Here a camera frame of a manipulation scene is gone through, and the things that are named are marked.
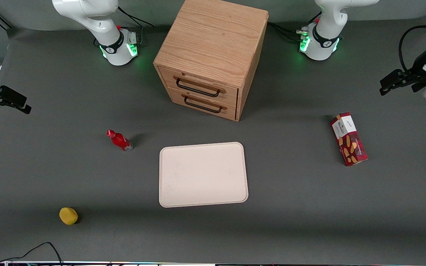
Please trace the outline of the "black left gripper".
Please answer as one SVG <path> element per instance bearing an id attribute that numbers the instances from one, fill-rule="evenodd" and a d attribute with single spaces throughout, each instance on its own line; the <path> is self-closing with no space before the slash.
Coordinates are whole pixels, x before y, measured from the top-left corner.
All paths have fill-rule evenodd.
<path id="1" fill-rule="evenodd" d="M 426 50 L 416 57 L 407 74 L 400 69 L 395 69 L 381 79 L 380 95 L 385 96 L 394 89 L 406 86 L 411 86 L 414 93 L 419 91 L 426 93 L 426 71 L 423 70 L 424 65 L 426 65 Z"/>

